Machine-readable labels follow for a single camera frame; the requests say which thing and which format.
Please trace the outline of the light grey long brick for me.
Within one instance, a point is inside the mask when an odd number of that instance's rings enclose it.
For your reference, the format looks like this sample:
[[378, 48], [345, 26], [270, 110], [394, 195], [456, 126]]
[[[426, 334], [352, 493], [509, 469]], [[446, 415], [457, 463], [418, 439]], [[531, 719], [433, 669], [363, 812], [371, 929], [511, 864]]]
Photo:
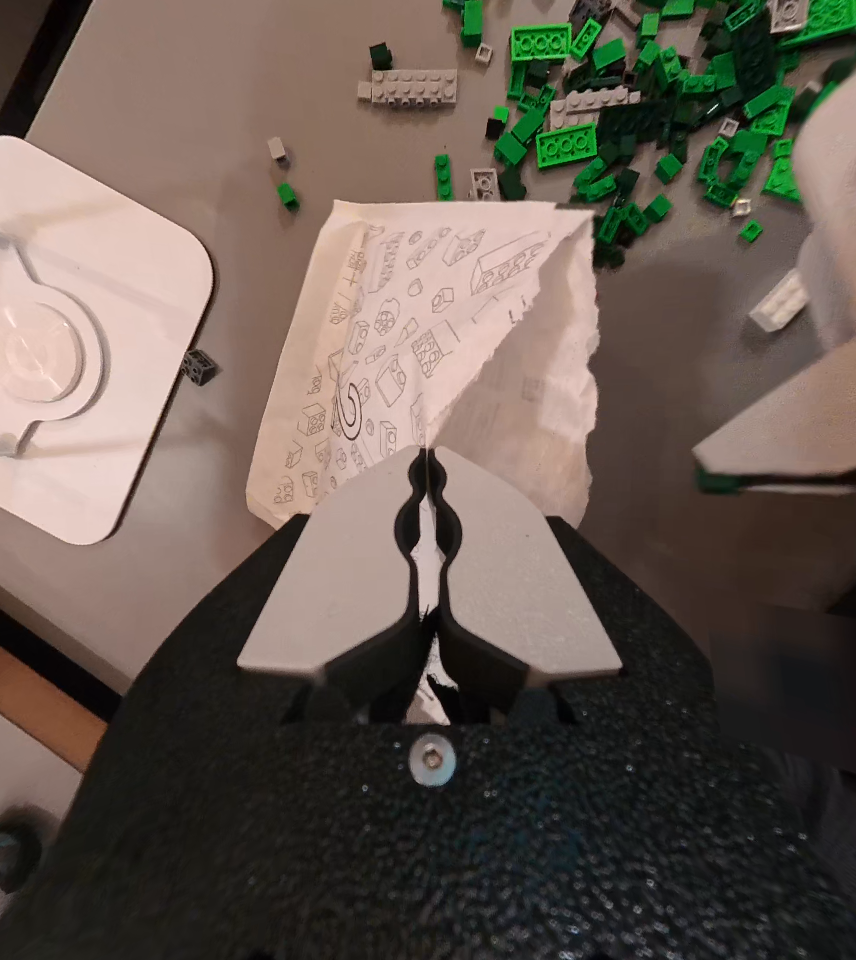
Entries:
[[357, 84], [357, 100], [393, 110], [448, 108], [458, 102], [458, 80], [456, 68], [372, 69]]

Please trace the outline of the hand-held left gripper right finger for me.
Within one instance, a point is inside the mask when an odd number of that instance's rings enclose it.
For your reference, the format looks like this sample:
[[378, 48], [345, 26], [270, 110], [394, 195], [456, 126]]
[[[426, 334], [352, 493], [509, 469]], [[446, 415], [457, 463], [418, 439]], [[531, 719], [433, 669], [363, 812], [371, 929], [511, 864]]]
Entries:
[[542, 512], [506, 481], [432, 449], [437, 637], [462, 690], [545, 689], [622, 670]]

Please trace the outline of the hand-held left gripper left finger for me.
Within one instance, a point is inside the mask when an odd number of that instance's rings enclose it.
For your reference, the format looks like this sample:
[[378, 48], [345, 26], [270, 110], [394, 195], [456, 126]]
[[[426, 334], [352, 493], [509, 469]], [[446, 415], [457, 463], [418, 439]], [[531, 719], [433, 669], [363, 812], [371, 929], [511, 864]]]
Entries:
[[405, 447], [314, 508], [240, 653], [248, 672], [395, 687], [426, 657], [418, 574], [423, 447]]

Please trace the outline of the white base book stand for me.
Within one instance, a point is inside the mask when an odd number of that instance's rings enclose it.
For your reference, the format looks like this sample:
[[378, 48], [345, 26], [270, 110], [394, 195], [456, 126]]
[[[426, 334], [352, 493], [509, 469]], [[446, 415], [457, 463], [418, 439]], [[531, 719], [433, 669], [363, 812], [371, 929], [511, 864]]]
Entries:
[[113, 533], [214, 289], [188, 230], [0, 137], [0, 509]]

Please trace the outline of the white brick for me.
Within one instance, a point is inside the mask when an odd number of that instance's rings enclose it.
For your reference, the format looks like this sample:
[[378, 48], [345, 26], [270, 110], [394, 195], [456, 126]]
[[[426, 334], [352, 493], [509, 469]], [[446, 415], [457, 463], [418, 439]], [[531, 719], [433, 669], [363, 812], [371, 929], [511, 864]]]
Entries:
[[759, 330], [776, 333], [790, 324], [808, 303], [808, 290], [800, 271], [794, 268], [750, 309], [747, 316]]

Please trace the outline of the white printed paper bag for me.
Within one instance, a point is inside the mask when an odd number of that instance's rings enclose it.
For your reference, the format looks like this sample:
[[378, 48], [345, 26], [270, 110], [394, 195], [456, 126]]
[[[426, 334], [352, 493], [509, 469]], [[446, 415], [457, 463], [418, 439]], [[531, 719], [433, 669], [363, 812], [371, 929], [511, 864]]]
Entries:
[[443, 564], [432, 450], [577, 525], [598, 392], [592, 213], [547, 201], [336, 200], [282, 348], [246, 485], [274, 526], [349, 480], [426, 450], [420, 613]]

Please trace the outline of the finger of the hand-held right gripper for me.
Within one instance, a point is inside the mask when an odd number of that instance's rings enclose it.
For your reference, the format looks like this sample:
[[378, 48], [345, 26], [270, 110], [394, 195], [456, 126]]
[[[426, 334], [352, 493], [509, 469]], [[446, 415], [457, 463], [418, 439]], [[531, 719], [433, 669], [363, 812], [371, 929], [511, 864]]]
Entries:
[[856, 469], [832, 475], [751, 475], [743, 478], [743, 491], [779, 495], [847, 496], [856, 493]]
[[856, 476], [856, 338], [736, 414], [693, 448], [725, 476]]

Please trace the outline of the pile of mixed toy bricks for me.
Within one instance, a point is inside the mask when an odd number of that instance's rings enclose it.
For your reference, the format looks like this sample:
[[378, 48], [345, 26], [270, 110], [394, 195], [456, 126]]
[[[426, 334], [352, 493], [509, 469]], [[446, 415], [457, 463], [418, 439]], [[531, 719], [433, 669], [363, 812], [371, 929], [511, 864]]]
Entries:
[[715, 128], [695, 184], [713, 208], [763, 232], [747, 188], [798, 207], [794, 139], [813, 110], [856, 70], [856, 2], [574, 2], [565, 21], [512, 27], [494, 171], [473, 174], [471, 199], [520, 201], [525, 160], [541, 172], [579, 165], [572, 203], [606, 203], [594, 261], [615, 269], [628, 247], [672, 209], [663, 193], [634, 197], [638, 151], [660, 151], [653, 176], [669, 186], [691, 139]]

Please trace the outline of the dark cloth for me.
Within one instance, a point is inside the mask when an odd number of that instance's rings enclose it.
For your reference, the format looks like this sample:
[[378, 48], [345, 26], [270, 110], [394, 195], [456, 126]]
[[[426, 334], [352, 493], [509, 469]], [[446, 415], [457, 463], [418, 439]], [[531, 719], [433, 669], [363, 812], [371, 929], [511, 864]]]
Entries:
[[771, 761], [856, 911], [856, 582], [825, 611], [736, 606], [709, 660], [722, 732]]

